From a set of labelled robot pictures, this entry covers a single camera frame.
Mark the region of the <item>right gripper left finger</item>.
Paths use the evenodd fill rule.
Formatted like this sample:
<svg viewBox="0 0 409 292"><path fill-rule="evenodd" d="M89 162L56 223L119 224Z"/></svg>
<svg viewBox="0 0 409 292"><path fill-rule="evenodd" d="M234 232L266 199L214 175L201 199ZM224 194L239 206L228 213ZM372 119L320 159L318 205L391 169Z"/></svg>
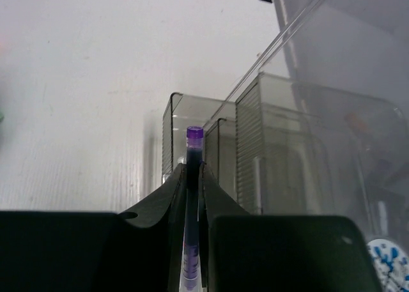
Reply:
<svg viewBox="0 0 409 292"><path fill-rule="evenodd" d="M2 291L178 291L186 167L121 213L1 212Z"/></svg>

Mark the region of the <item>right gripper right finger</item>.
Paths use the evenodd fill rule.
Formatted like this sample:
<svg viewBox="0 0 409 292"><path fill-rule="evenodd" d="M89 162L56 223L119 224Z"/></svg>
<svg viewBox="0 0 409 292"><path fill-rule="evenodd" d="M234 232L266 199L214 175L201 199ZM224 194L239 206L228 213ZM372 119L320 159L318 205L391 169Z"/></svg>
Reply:
<svg viewBox="0 0 409 292"><path fill-rule="evenodd" d="M349 218L252 215L199 169L199 254L208 291L380 291Z"/></svg>

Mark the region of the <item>purple pen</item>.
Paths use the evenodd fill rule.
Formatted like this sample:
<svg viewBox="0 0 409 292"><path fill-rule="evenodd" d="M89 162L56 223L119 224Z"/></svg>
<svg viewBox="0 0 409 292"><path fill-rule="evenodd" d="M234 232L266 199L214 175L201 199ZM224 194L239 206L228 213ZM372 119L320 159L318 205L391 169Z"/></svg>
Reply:
<svg viewBox="0 0 409 292"><path fill-rule="evenodd" d="M197 290L199 268L199 168L203 161L204 130L187 127L185 230L183 245L183 286L185 291Z"/></svg>

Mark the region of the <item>clear drawer organizer box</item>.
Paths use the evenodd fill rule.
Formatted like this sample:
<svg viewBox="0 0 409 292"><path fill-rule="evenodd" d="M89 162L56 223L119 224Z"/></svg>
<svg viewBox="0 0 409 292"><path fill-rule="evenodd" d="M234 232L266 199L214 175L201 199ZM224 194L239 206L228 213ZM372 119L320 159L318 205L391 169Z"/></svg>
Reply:
<svg viewBox="0 0 409 292"><path fill-rule="evenodd" d="M262 0L280 27L225 100L173 93L162 176L204 160L256 214L342 215L367 239L408 239L408 0Z"/></svg>

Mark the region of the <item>blue patterned tape roll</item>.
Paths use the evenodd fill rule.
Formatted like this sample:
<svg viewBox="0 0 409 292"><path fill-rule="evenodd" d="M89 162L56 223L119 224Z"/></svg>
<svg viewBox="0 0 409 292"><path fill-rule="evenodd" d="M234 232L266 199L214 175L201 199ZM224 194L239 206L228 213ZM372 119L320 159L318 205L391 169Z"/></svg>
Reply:
<svg viewBox="0 0 409 292"><path fill-rule="evenodd" d="M376 238L367 243L383 291L408 292L408 254L396 242Z"/></svg>

